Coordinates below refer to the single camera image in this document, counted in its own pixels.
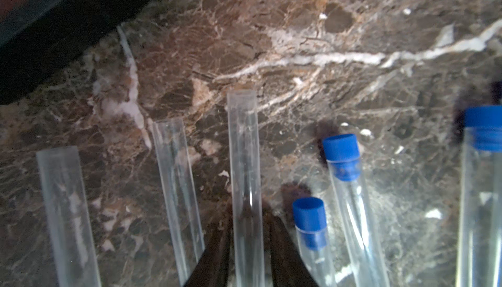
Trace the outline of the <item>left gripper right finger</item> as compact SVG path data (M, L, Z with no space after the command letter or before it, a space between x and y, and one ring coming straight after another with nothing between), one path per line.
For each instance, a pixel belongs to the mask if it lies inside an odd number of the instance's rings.
M318 287L281 218L266 213L265 223L269 227L273 286Z

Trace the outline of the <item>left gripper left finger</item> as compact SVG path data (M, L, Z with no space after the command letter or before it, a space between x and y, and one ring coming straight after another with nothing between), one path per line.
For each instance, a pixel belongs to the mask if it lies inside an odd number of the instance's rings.
M184 287L227 286L233 219L231 216L226 216L222 222L223 228L216 229L213 233Z

